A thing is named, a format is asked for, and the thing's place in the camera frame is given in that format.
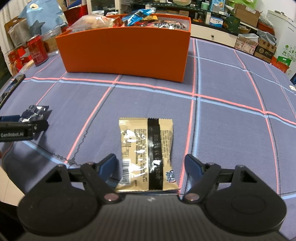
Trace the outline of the navy snack packet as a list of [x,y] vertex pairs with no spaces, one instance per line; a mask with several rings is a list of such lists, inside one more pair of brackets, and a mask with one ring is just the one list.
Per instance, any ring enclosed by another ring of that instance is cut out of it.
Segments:
[[45,118],[49,110],[47,105],[31,105],[21,115],[19,122],[33,122],[40,121]]

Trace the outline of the beige snack packet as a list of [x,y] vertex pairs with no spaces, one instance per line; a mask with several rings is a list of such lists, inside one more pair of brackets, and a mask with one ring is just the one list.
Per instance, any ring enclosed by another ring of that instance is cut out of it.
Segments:
[[117,192],[178,190],[171,164],[173,120],[120,118],[122,177]]

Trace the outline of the clear bag of snacks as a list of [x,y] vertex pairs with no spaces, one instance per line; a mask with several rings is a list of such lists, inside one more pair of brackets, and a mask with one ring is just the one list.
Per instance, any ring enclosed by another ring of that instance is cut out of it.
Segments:
[[97,14],[84,15],[69,27],[72,32],[82,32],[85,30],[93,30],[100,28],[109,28],[113,26],[113,18],[101,16]]

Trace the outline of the blue snack packet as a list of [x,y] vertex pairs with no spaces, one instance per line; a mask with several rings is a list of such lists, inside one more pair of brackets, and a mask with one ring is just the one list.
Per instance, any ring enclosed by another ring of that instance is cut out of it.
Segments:
[[129,13],[126,16],[122,17],[122,21],[125,24],[125,26],[132,26],[138,21],[143,20],[147,16],[150,16],[151,14],[154,14],[156,12],[156,8],[152,7],[149,9],[139,9],[137,11],[133,11],[132,13]]

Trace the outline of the purple plaid tablecloth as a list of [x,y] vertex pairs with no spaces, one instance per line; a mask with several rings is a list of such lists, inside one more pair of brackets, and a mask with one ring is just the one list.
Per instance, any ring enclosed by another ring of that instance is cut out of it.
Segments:
[[49,107],[48,130],[32,141],[1,144],[1,165],[22,192],[58,163],[120,157],[120,118],[167,118],[181,192],[192,186],[186,154],[222,168],[245,165],[284,199],[281,232],[295,237],[295,91],[275,67],[198,39],[190,41],[182,83],[69,73],[57,56],[26,72],[1,115],[22,114],[33,104]]

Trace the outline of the red drink can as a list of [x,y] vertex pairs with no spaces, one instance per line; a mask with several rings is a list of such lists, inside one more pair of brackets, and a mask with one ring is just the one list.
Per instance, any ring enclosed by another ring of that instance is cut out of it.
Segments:
[[26,42],[30,56],[36,66],[39,66],[49,59],[42,37],[34,35]]

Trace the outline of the clear glass jar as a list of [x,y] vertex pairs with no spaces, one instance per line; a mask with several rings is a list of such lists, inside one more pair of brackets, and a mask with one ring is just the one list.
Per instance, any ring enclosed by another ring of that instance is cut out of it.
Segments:
[[57,46],[56,37],[59,36],[61,33],[61,28],[55,27],[54,29],[42,35],[42,40],[49,56],[58,54],[59,49]]

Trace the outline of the blue shark fabric cover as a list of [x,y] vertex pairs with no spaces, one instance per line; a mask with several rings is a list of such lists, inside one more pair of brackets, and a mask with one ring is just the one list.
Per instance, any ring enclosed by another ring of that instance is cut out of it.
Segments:
[[68,25],[62,8],[56,0],[30,1],[18,18],[27,20],[32,36],[44,35],[56,27]]

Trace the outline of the orange cardboard box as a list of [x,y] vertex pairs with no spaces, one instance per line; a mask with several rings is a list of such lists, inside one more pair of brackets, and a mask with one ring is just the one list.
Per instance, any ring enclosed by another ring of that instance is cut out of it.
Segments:
[[157,14],[159,20],[181,23],[184,30],[156,27],[114,27],[71,30],[56,37],[68,72],[133,75],[182,82],[185,75],[191,20]]

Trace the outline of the white tv cabinet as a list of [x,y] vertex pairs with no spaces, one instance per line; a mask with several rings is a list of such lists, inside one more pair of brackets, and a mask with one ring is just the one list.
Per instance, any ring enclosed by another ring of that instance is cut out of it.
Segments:
[[210,27],[205,27],[205,26],[195,25],[195,24],[191,25],[191,36],[198,39],[226,45],[232,48],[235,47],[236,40],[237,40],[236,35],[229,34],[227,32],[216,30]]

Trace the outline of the orange gift bag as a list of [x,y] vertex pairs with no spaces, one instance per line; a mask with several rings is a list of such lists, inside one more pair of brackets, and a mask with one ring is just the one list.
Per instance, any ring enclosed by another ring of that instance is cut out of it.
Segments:
[[273,56],[271,59],[271,65],[275,68],[278,68],[282,72],[286,73],[287,70],[290,68],[291,60],[286,56]]

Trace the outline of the white black snack bag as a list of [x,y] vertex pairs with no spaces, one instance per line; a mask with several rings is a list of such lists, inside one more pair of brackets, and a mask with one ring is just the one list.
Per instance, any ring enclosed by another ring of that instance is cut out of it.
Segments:
[[148,27],[153,28],[163,28],[163,29],[170,29],[170,30],[186,30],[186,27],[176,21],[170,21],[170,20],[160,20],[160,21],[154,21],[147,25]]

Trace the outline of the brown cardboard box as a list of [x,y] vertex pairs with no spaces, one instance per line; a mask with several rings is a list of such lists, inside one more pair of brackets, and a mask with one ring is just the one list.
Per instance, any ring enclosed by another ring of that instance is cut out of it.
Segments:
[[234,16],[248,25],[257,27],[260,12],[243,4],[236,3],[234,5]]

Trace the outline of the white small refrigerator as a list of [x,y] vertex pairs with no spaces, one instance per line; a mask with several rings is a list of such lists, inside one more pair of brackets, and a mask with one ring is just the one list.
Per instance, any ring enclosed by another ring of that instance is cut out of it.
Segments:
[[276,37],[276,53],[278,62],[287,66],[286,75],[295,74],[295,21],[279,11],[267,11],[267,19],[273,24]]

